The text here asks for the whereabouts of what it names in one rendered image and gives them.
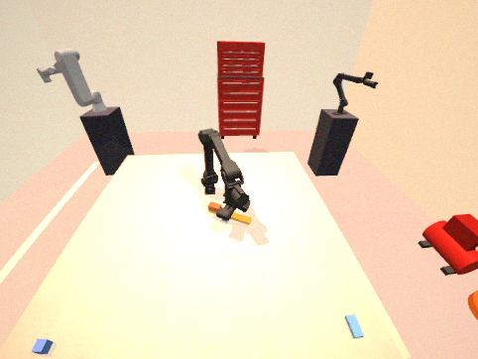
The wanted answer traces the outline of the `small blue block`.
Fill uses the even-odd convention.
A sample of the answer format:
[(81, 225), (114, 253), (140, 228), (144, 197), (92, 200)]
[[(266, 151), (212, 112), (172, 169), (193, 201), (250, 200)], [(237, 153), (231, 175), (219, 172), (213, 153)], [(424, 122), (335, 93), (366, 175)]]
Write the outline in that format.
[(48, 352), (50, 351), (53, 342), (48, 340), (48, 339), (37, 339), (37, 342), (35, 342), (31, 352), (36, 353), (36, 354), (49, 354)]

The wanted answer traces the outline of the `light blue flat bar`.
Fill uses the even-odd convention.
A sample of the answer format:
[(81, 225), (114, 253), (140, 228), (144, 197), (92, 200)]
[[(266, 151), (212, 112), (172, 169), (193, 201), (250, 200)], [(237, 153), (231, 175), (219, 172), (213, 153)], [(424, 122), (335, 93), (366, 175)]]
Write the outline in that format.
[(364, 333), (362, 332), (362, 329), (359, 325), (358, 320), (356, 319), (355, 314), (346, 315), (346, 316), (344, 316), (344, 318), (346, 319), (346, 323), (347, 323), (347, 325), (349, 327), (349, 330), (352, 334), (352, 338), (358, 338), (358, 337), (365, 336)]

